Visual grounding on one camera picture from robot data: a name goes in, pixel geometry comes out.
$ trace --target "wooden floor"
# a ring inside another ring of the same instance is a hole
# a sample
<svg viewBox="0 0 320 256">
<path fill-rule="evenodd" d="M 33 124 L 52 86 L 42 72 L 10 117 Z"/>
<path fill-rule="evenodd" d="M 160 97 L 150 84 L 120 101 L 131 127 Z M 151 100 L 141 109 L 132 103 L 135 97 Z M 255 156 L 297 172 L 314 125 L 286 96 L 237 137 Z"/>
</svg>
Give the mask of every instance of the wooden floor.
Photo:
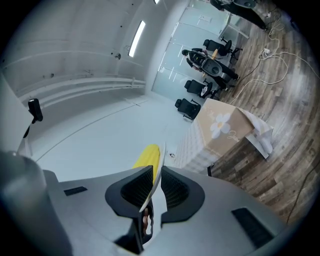
<svg viewBox="0 0 320 256">
<path fill-rule="evenodd" d="M 263 8 L 272 10 L 274 5 L 265 3 Z M 291 27 L 284 13 L 281 22 L 285 25 L 284 30 L 272 36 L 280 39 L 277 52 L 297 54 L 307 60 L 319 74 L 306 40 Z M 239 60 L 232 65 L 243 78 L 258 64 L 261 50 L 267 46 L 273 51 L 276 42 L 271 42 L 267 32 L 246 20 L 241 20 L 239 27 L 250 36 L 245 39 L 239 35 L 238 45 L 243 51 Z M 253 81 L 232 103 L 274 127 L 272 154 L 265 160 L 245 139 L 226 157 L 216 162 L 212 176 L 241 187 L 287 221 L 303 180 L 311 171 L 289 219 L 289 223 L 292 223 L 306 215 L 318 191 L 320 80 L 307 64 L 295 56 L 283 54 L 281 57 L 288 63 L 288 73 L 283 81 L 273 85 Z M 259 78 L 275 82 L 283 77 L 285 71 L 286 67 L 280 59 L 261 61 L 258 68 L 238 83 L 236 88 L 223 92 L 220 100 L 230 103 L 250 80 Z"/>
</svg>

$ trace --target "black vent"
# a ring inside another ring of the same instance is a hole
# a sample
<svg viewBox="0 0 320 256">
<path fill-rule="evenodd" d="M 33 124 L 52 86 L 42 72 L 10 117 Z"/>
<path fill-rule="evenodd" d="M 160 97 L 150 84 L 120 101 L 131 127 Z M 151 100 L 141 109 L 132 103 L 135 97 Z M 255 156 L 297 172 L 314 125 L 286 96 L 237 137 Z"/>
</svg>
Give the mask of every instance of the black vent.
<svg viewBox="0 0 320 256">
<path fill-rule="evenodd" d="M 247 208 L 233 210 L 232 214 L 256 248 L 260 248 L 274 238 Z"/>
<path fill-rule="evenodd" d="M 165 195 L 166 207 L 172 209 L 183 203 L 189 195 L 188 186 L 167 171 L 161 174 L 161 188 Z"/>
<path fill-rule="evenodd" d="M 81 193 L 83 191 L 87 191 L 88 189 L 86 189 L 84 186 L 78 186 L 75 188 L 70 188 L 70 189 L 66 189 L 64 190 L 65 195 L 68 196 L 72 196 L 78 193 Z"/>
<path fill-rule="evenodd" d="M 133 179 L 121 189 L 121 196 L 129 203 L 142 207 L 153 186 L 153 169 Z"/>
</svg>

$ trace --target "black slot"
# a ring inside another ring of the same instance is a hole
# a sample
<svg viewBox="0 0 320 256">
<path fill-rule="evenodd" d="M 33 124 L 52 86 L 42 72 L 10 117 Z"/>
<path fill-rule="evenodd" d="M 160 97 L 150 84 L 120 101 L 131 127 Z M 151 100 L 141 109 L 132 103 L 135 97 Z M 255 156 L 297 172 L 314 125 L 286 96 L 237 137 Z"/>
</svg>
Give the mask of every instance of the black slot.
<svg viewBox="0 0 320 256">
<path fill-rule="evenodd" d="M 274 238 L 247 208 L 233 210 L 232 214 L 257 249 Z"/>
<path fill-rule="evenodd" d="M 83 191 L 87 191 L 88 189 L 86 189 L 84 186 L 78 186 L 78 187 L 74 187 L 74 188 L 70 188 L 70 189 L 66 189 L 64 190 L 65 195 L 68 196 L 72 196 L 78 193 L 81 193 Z"/>
</svg>

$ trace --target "white wall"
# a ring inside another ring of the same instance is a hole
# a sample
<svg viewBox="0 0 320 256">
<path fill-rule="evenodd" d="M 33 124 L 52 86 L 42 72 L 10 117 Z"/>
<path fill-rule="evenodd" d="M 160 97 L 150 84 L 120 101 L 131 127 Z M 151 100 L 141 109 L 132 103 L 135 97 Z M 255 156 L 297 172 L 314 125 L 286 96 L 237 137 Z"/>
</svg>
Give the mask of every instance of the white wall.
<svg viewBox="0 0 320 256">
<path fill-rule="evenodd" d="M 208 21 L 200 19 L 201 16 L 208 18 Z M 202 83 L 205 78 L 202 73 L 190 68 L 181 51 L 203 48 L 206 39 L 220 42 L 219 34 L 225 25 L 226 17 L 226 12 L 217 10 L 210 3 L 198 0 L 192 0 L 189 3 L 171 34 L 167 48 L 158 64 L 153 92 L 173 101 L 185 98 L 188 101 L 194 99 L 200 104 L 204 102 L 203 99 L 188 93 L 184 88 L 188 80 Z M 232 22 L 235 23 L 237 20 L 238 18 L 234 18 Z M 232 40 L 233 44 L 237 43 L 238 36 L 233 30 L 227 31 L 224 35 L 227 40 Z M 218 57 L 222 58 L 220 61 L 223 64 L 229 65 L 231 56 L 218 55 Z M 213 83 L 213 90 L 218 88 L 211 77 L 206 77 L 206 80 Z M 149 82 L 146 81 L 146 88 L 150 88 Z"/>
<path fill-rule="evenodd" d="M 145 80 L 152 53 L 171 14 L 189 0 L 44 0 L 17 29 L 1 68 L 20 97 L 66 80 L 109 75 Z M 128 56 L 141 20 L 146 23 L 135 56 Z M 114 55 L 121 53 L 121 60 Z"/>
<path fill-rule="evenodd" d="M 43 110 L 28 136 L 31 158 L 59 181 L 125 171 L 149 144 L 175 151 L 190 122 L 175 103 L 131 90 L 93 93 Z M 26 154 L 24 143 L 20 150 Z"/>
</svg>

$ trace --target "fluorescent light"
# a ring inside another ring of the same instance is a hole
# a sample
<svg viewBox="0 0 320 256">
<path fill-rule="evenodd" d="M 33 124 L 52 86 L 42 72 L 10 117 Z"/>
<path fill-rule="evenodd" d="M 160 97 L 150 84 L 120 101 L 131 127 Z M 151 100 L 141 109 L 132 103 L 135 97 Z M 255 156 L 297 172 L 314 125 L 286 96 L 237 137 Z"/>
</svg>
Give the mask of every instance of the fluorescent light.
<svg viewBox="0 0 320 256">
<path fill-rule="evenodd" d="M 140 22 L 138 30 L 135 33 L 135 36 L 133 38 L 133 41 L 132 41 L 132 44 L 131 44 L 131 47 L 130 47 L 130 51 L 129 51 L 129 56 L 130 57 L 133 57 L 135 55 L 135 51 L 136 51 L 139 39 L 141 37 L 141 34 L 144 31 L 145 25 L 146 25 L 146 23 L 142 20 Z"/>
</svg>

